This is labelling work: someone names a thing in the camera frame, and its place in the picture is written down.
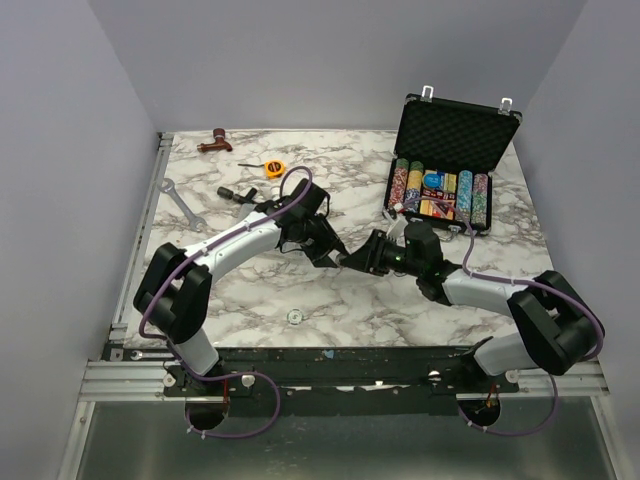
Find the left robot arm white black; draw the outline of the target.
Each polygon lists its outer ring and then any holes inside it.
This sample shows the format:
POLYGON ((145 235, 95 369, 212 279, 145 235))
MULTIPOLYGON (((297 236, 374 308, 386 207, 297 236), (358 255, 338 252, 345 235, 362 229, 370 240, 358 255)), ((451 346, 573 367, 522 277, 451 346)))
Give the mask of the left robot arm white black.
POLYGON ((319 268, 335 268, 335 252, 347 250, 321 211, 330 194, 302 179, 294 191, 251 207, 224 232, 189 247, 168 242, 154 253, 136 291, 133 307, 143 315, 140 332, 151 324, 189 368, 187 382, 201 395, 222 380, 218 351, 203 330, 212 287, 246 261, 292 244, 319 268))

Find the red gold card deck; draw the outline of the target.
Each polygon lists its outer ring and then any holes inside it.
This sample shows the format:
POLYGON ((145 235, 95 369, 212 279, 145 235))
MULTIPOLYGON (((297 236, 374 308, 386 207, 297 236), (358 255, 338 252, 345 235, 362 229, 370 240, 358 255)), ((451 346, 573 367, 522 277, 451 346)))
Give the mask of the red gold card deck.
POLYGON ((454 220, 455 219, 455 199, 436 199, 422 197, 419 206, 419 213, 437 219, 454 220))

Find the blue round dealer chip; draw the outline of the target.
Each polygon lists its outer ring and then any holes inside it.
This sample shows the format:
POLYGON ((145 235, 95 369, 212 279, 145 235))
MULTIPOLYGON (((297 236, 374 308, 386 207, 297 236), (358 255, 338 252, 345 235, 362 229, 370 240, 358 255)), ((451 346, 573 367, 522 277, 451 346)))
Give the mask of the blue round dealer chip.
POLYGON ((441 190, 443 188, 443 174, 438 171, 426 171, 423 176, 423 185, 427 189, 441 190))

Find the white green poker chip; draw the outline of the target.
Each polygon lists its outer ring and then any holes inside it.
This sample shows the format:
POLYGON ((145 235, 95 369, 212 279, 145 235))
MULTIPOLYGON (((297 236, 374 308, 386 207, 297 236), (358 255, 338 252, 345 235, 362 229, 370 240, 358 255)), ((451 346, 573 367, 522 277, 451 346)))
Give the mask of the white green poker chip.
POLYGON ((287 322, 290 325, 299 325, 304 320, 304 313, 299 309, 291 309, 287 314, 287 322))

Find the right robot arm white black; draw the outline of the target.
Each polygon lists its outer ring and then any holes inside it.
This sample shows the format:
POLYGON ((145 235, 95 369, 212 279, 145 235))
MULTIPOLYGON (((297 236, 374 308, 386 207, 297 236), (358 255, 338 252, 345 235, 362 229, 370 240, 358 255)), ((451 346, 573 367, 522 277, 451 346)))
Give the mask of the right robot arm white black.
POLYGON ((474 392, 485 390, 509 370, 540 368, 560 376, 597 356, 603 346, 601 322, 561 274, 547 270, 532 279, 509 279, 475 273, 444 258, 438 235, 426 223, 406 225, 403 244, 375 230, 339 263, 376 276, 412 276, 430 301, 511 318, 516 333, 479 342, 461 365, 461 382, 474 392))

